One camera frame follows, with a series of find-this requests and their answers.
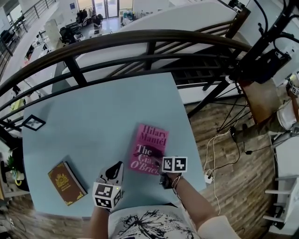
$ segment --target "pink book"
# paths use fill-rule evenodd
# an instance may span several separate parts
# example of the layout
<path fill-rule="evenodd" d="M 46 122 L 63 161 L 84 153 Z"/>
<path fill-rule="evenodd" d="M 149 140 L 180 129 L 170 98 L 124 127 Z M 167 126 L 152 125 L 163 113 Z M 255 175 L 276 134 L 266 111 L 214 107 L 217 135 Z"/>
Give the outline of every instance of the pink book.
<path fill-rule="evenodd" d="M 140 124 L 129 168 L 139 172 L 159 175 L 156 159 L 162 162 L 168 131 Z"/>

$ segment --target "white shirt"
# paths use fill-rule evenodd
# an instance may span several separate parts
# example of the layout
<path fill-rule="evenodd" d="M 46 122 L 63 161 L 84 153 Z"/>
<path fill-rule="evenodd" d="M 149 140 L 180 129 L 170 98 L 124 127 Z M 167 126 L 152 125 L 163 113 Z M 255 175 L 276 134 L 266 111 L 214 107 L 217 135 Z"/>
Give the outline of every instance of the white shirt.
<path fill-rule="evenodd" d="M 294 123 L 297 122 L 296 116 L 293 110 L 293 104 L 291 98 L 288 96 L 286 91 L 287 81 L 277 87 L 278 97 L 281 101 L 281 107 L 277 111 L 277 118 L 280 125 L 286 130 L 290 130 Z"/>
<path fill-rule="evenodd" d="M 110 239 L 240 239 L 225 216 L 196 231 L 184 209 L 173 206 L 126 208 L 109 216 Z"/>

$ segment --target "wooden floor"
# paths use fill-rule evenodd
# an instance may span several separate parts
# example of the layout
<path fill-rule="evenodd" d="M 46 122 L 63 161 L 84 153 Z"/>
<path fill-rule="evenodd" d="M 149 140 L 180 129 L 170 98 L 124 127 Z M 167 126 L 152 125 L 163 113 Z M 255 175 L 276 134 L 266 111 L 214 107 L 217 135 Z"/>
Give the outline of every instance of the wooden floor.
<path fill-rule="evenodd" d="M 221 101 L 232 103 L 235 100 Z M 206 145 L 210 138 L 214 137 L 216 129 L 221 126 L 231 105 L 211 103 L 191 119 L 191 125 L 199 150 L 202 165 L 206 160 Z M 241 107 L 235 107 L 231 115 L 236 114 Z M 249 126 L 253 120 L 249 120 L 250 114 L 239 120 L 237 128 L 241 129 L 246 122 Z M 213 148 L 209 144 L 207 169 L 213 168 Z M 246 150 L 262 148 L 270 144 L 267 135 L 246 142 Z M 216 167 L 234 162 L 238 159 L 238 149 L 231 139 L 230 133 L 216 138 L 215 165 Z M 221 215 L 226 215 L 232 227 L 243 239 L 257 239 L 266 230 L 264 227 L 269 222 L 262 219 L 263 214 L 269 209 L 272 197 L 264 194 L 265 189 L 273 187 L 274 158 L 270 148 L 266 148 L 252 155 L 243 152 L 243 144 L 239 144 L 240 160 L 238 163 L 228 165 L 216 171 L 215 186 L 216 195 L 221 207 Z M 214 196 L 213 184 L 201 192 L 203 196 L 218 210 L 217 201 Z M 52 238 L 73 239 L 83 235 L 88 219 L 65 218 L 37 213 L 34 210 L 30 196 L 17 197 L 9 205 L 6 218 L 14 221 L 15 228 L 0 215 L 0 223 L 7 229 L 13 231 L 14 238 Z"/>

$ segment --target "brown book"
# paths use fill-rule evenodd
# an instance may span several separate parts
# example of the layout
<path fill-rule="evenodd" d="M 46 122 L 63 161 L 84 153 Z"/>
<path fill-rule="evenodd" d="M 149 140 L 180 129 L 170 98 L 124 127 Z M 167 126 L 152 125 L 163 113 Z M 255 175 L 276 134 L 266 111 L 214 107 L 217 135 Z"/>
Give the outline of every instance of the brown book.
<path fill-rule="evenodd" d="M 87 194 L 74 176 L 67 162 L 58 164 L 48 175 L 65 204 L 68 206 Z"/>

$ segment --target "black railing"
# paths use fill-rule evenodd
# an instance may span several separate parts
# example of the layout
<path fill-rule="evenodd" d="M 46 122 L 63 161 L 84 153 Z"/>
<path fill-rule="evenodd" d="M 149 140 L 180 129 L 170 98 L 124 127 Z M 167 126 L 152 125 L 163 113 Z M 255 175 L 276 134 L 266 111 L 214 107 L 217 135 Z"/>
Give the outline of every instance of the black railing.
<path fill-rule="evenodd" d="M 54 4 L 56 0 L 40 0 L 28 9 L 12 26 L 1 33 L 0 37 L 0 79 L 14 50 L 32 24 Z"/>
<path fill-rule="evenodd" d="M 200 33 L 200 32 L 190 32 L 190 31 L 182 31 L 182 30 L 138 30 L 133 32 L 121 32 L 121 33 L 114 33 L 109 35 L 103 35 L 101 37 L 95 37 L 91 39 L 87 39 L 81 42 L 77 42 L 71 45 L 68 45 L 66 47 L 63 47 L 61 49 L 55 50 L 53 52 L 48 53 L 47 55 L 41 57 L 39 60 L 33 61 L 26 67 L 22 68 L 18 72 L 16 72 L 14 75 L 12 75 L 6 82 L 4 82 L 0 86 L 0 97 L 3 96 L 6 92 L 8 92 L 10 89 L 12 89 L 15 85 L 20 83 L 21 81 L 25 80 L 26 78 L 30 77 L 31 75 L 51 66 L 59 62 L 64 62 L 68 69 L 70 70 L 69 73 L 62 74 L 60 76 L 54 77 L 52 79 L 46 80 L 45 82 L 42 82 L 29 90 L 18 94 L 13 99 L 9 100 L 7 103 L 2 105 L 0 107 L 0 112 L 4 111 L 6 108 L 8 108 L 12 103 L 16 102 L 19 99 L 22 99 L 23 97 L 40 90 L 48 85 L 52 85 L 54 83 L 60 82 L 62 80 L 68 79 L 70 77 L 74 77 L 77 84 L 75 86 L 71 86 L 68 88 L 65 88 L 63 90 L 57 91 L 55 93 L 51 93 L 49 95 L 43 96 L 35 101 L 32 101 L 30 103 L 27 103 L 24 106 L 21 106 L 20 108 L 13 110 L 12 112 L 6 114 L 5 116 L 1 117 L 0 120 L 5 120 L 13 115 L 15 115 L 18 112 L 23 111 L 25 108 L 27 108 L 30 105 L 36 104 L 38 102 L 41 102 L 45 99 L 73 91 L 79 88 L 83 88 L 86 86 L 99 84 L 103 82 L 113 81 L 117 79 L 127 78 L 127 77 L 135 77 L 140 75 L 148 75 L 148 74 L 156 74 L 156 73 L 163 73 L 163 72 L 173 72 L 178 70 L 210 70 L 210 66 L 184 66 L 184 67 L 175 67 L 175 68 L 169 68 L 164 67 L 160 69 L 152 69 L 151 68 L 151 62 L 158 61 L 161 59 L 213 59 L 213 58 L 221 58 L 224 61 L 229 61 L 229 56 L 220 56 L 220 55 L 211 55 L 211 54 L 201 54 L 201 53 L 195 53 L 195 54 L 180 54 L 180 53 L 169 53 L 169 54 L 155 54 L 152 50 L 154 46 L 158 46 L 159 44 L 163 44 L 164 42 L 180 42 L 180 43 L 203 43 L 203 44 L 210 44 L 218 47 L 223 48 L 229 48 L 229 49 L 235 49 L 236 52 L 241 53 L 243 51 L 247 52 L 250 49 L 250 46 L 229 38 L 217 36 L 217 35 L 211 35 L 207 33 Z M 130 44 L 136 44 L 136 43 L 147 43 L 148 44 L 148 50 L 145 54 L 140 56 L 134 56 L 134 57 L 128 57 L 123 59 L 117 59 L 107 62 L 102 62 L 90 66 L 86 66 L 83 68 L 79 68 L 78 64 L 75 60 L 75 57 L 106 48 L 113 48 L 117 46 L 125 46 Z M 93 80 L 90 82 L 87 82 L 84 73 L 90 72 L 93 70 L 103 69 L 106 67 L 116 66 L 116 65 L 123 65 L 128 63 L 136 63 L 136 62 L 142 62 L 144 63 L 144 66 L 140 71 L 137 72 L 128 72 L 128 73 L 119 73 L 118 75 L 114 76 L 107 76 L 103 77 L 97 80 Z M 16 123 L 20 120 L 22 120 L 22 117 L 19 117 L 18 119 L 15 119 L 13 122 Z"/>

